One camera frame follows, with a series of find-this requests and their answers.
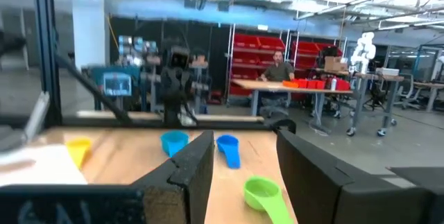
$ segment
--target floor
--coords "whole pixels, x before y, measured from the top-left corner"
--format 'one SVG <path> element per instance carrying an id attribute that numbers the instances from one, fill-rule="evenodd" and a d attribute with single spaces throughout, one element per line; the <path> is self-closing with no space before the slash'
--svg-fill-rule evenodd
<path id="1" fill-rule="evenodd" d="M 31 112 L 40 93 L 38 71 L 0 71 L 0 113 Z M 66 71 L 60 72 L 63 114 L 77 110 L 92 110 L 91 95 Z M 247 107 L 209 106 L 210 114 L 249 114 Z M 298 135 L 337 157 L 375 174 L 389 175 L 387 166 L 444 166 L 444 114 L 395 108 L 396 127 L 388 129 L 387 136 L 377 137 L 380 118 L 365 118 L 354 137 L 345 135 L 349 117 L 324 117 L 323 123 L 332 129 L 329 136 L 312 130 L 304 120 L 309 115 L 297 109 L 290 110 L 298 123 Z"/>

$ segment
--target wooden board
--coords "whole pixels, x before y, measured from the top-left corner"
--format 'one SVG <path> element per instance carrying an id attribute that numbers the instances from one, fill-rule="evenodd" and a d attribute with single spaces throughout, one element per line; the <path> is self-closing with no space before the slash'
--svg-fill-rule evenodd
<path id="1" fill-rule="evenodd" d="M 95 110 L 81 110 L 77 111 L 77 117 L 110 119 L 115 118 L 114 114 L 109 111 L 95 111 Z M 141 120 L 162 120 L 162 117 L 155 113 L 148 112 L 128 112 L 131 119 Z M 197 114 L 196 118 L 201 121 L 245 121 L 245 122 L 263 122 L 263 117 L 253 116 L 235 116 L 235 115 L 211 115 L 211 114 Z"/>
<path id="2" fill-rule="evenodd" d="M 332 91 L 330 89 L 305 89 L 305 88 L 290 88 L 282 85 L 281 82 L 264 82 L 256 80 L 245 79 L 233 79 L 237 85 L 244 89 L 257 89 L 257 90 L 271 90 L 280 92 L 294 92 L 294 93 L 328 93 L 328 94 L 351 94 L 353 91 Z"/>
<path id="3" fill-rule="evenodd" d="M 160 145 L 160 135 L 165 131 L 54 128 L 44 133 L 39 143 L 63 143 L 76 137 L 89 137 L 93 141 L 92 152 L 82 168 L 87 181 L 90 184 L 130 184 L 168 159 Z M 201 131 L 187 133 L 190 139 L 194 139 Z M 224 156 L 215 150 L 212 188 L 205 223 L 271 224 L 265 213 L 252 210 L 244 202 L 244 182 L 252 175 L 270 178 L 282 187 L 287 208 L 296 222 L 280 175 L 275 134 L 227 130 L 215 132 L 214 136 L 217 138 L 222 134 L 231 134 L 239 139 L 241 168 L 229 169 Z"/>
<path id="4" fill-rule="evenodd" d="M 437 89 L 444 88 L 444 84 L 438 84 L 438 83 L 413 82 L 413 84 L 418 87 L 428 87 L 428 88 L 437 88 Z"/>

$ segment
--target door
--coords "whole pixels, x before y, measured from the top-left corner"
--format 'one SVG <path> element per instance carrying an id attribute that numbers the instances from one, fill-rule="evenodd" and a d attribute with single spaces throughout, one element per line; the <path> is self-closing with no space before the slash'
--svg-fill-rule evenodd
<path id="1" fill-rule="evenodd" d="M 22 36 L 20 10 L 5 9 L 1 11 L 3 31 L 12 36 Z M 3 68 L 26 68 L 23 49 L 11 51 L 0 59 Z"/>

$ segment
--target cable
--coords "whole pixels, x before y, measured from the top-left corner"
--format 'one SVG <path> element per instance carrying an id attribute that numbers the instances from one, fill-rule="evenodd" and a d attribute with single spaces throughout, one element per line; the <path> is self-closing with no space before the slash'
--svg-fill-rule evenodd
<path id="1" fill-rule="evenodd" d="M 110 16 L 108 15 L 106 18 L 107 18 L 107 20 L 108 20 L 108 26 L 110 27 L 110 31 L 111 31 L 111 35 L 112 35 L 112 39 L 114 40 L 114 43 L 116 44 L 117 49 L 119 49 L 119 44 L 117 44 L 117 38 L 116 38 L 116 35 L 114 34 L 114 31 L 112 30 L 111 21 L 110 21 Z"/>

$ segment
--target measuring cup handle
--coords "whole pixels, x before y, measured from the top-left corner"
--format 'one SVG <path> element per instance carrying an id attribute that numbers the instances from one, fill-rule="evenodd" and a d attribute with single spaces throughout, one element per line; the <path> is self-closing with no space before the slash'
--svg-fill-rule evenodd
<path id="1" fill-rule="evenodd" d="M 239 147 L 231 145 L 223 145 L 223 152 L 227 159 L 228 167 L 231 169 L 239 169 L 241 167 L 241 157 L 239 155 Z"/>
<path id="2" fill-rule="evenodd" d="M 168 143 L 168 151 L 169 151 L 169 157 L 173 157 L 179 150 L 183 148 L 183 144 L 177 143 L 177 142 L 169 142 Z"/>
<path id="3" fill-rule="evenodd" d="M 282 196 L 262 198 L 260 200 L 273 224 L 294 224 Z"/>

